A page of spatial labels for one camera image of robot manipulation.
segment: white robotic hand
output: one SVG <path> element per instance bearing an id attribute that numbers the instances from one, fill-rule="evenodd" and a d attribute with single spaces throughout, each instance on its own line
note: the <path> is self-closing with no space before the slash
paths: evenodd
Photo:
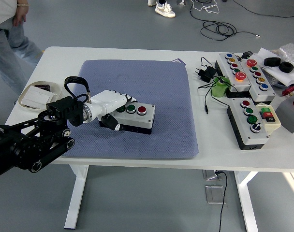
<path id="1" fill-rule="evenodd" d="M 112 130 L 118 131 L 120 124 L 109 113 L 124 106 L 127 102 L 135 102 L 136 99 L 115 91 L 104 90 L 90 99 L 91 103 L 84 103 L 84 123 L 93 121 L 96 117 L 107 124 Z"/>

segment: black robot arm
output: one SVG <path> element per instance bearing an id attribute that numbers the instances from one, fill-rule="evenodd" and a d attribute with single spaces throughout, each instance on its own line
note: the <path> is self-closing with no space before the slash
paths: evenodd
<path id="1" fill-rule="evenodd" d="M 13 167 L 38 172 L 74 146 L 67 120 L 74 126 L 83 123 L 83 102 L 66 97 L 46 107 L 35 119 L 0 125 L 0 175 Z M 32 126 L 29 133 L 21 132 Z"/>

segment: white table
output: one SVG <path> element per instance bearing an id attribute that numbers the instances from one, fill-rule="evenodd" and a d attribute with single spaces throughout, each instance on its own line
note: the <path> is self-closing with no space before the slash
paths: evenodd
<path id="1" fill-rule="evenodd" d="M 195 73 L 196 68 L 202 68 L 201 57 L 205 57 L 214 64 L 217 54 L 216 52 L 78 47 L 50 47 L 46 49 L 27 85 L 35 81 L 50 81 L 63 86 L 64 79 L 68 76 L 78 75 L 84 61 L 90 59 L 163 61 L 172 61 L 176 58 L 181 59 L 186 63 L 199 146 L 199 154 L 193 159 L 186 160 L 58 158 L 53 163 L 69 164 L 77 177 L 65 228 L 74 229 L 76 227 L 88 166 L 101 165 L 235 171 L 247 231 L 258 231 L 247 183 L 258 172 L 294 173 L 294 134 L 288 132 L 284 127 L 280 127 L 272 133 L 269 141 L 262 149 L 249 151 L 241 151 L 239 149 L 226 113 L 226 107 L 209 96 L 207 98 L 209 114 L 207 115 L 204 111 L 206 90 L 197 90 L 197 87 L 206 84 Z M 271 103 L 274 109 L 284 99 L 285 97 L 276 97 Z M 37 112 L 28 111 L 17 104 L 6 123 L 8 125 L 16 124 L 35 118 L 37 115 Z"/>

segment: person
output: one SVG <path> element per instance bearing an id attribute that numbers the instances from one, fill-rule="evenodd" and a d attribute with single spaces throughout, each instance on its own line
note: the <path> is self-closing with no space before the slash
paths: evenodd
<path id="1" fill-rule="evenodd" d="M 170 4 L 166 2 L 166 0 L 159 0 L 159 2 L 156 2 L 156 0 L 148 0 L 148 6 L 156 6 L 156 13 L 167 17 L 167 18 L 174 18 L 175 12 L 172 11 L 172 7 Z"/>
<path id="2" fill-rule="evenodd" d="M 28 11 L 27 0 L 0 0 L 0 74 L 4 82 L 18 95 L 28 79 L 15 54 L 33 67 L 43 54 L 24 34 L 23 23 Z"/>

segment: white sneaker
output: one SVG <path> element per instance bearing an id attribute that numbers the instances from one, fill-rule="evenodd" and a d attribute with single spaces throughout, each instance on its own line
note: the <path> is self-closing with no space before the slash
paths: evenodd
<path id="1" fill-rule="evenodd" d="M 158 13 L 164 17 L 167 17 L 167 18 L 174 18 L 175 17 L 175 12 L 172 11 L 171 5 L 168 4 L 167 2 L 165 2 L 165 4 L 162 6 L 160 6 L 159 3 L 157 3 L 156 13 Z"/>
<path id="2" fill-rule="evenodd" d="M 148 6 L 155 6 L 157 5 L 156 0 L 148 0 Z"/>

